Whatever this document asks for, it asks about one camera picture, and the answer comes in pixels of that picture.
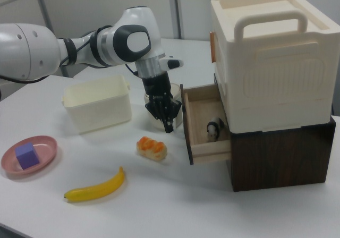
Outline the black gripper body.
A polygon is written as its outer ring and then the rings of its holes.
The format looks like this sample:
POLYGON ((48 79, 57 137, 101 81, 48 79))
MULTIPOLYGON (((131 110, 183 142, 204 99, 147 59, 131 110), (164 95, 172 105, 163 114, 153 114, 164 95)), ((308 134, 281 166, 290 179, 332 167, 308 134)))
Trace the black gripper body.
POLYGON ((181 102, 174 99, 168 73, 142 79, 149 101, 146 109, 157 120, 171 122, 180 111, 181 102))

